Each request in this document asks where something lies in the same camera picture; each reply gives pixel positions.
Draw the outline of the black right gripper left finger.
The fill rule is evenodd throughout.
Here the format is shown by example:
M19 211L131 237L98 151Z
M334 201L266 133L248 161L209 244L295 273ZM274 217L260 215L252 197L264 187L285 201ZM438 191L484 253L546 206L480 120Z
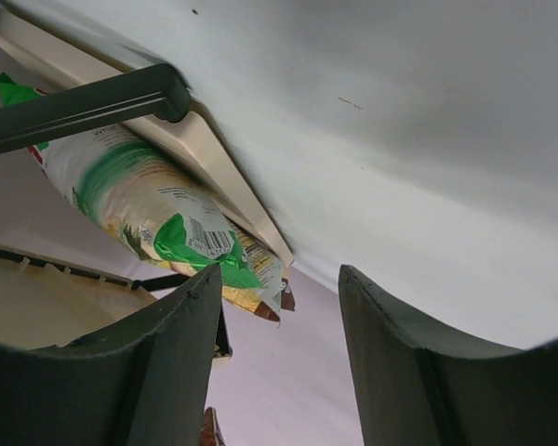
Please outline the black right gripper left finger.
M0 445L195 445L221 305L208 267L64 347L0 345Z

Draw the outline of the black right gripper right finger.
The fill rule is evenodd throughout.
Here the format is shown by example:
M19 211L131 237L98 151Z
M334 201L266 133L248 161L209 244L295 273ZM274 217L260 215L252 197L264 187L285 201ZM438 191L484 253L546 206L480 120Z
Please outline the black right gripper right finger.
M464 333L344 265L339 303L367 445L558 445L558 339Z

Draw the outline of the light blue brown chips bag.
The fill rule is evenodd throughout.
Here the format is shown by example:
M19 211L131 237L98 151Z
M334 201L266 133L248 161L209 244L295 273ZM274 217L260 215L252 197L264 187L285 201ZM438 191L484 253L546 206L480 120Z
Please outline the light blue brown chips bag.
M216 410L207 407L204 411L203 425L199 437L199 446L225 446Z

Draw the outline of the brown Chuba chips bag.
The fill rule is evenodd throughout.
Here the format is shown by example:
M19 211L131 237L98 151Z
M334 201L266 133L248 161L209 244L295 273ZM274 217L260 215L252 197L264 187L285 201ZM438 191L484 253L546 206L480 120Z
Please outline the brown Chuba chips bag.
M224 285L222 296L232 305L255 316L267 321L280 322L282 309L294 311L296 308L285 266L249 234L234 223L229 224L242 244L247 261L262 287L239 289L236 286Z

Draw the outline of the green Chuba cassava chips bag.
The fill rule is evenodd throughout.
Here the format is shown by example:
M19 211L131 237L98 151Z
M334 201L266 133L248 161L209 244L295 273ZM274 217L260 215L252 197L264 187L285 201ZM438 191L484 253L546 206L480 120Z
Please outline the green Chuba cassava chips bag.
M209 194L125 126L108 125L28 150L67 202L139 260L186 276L219 265L225 285L261 287Z

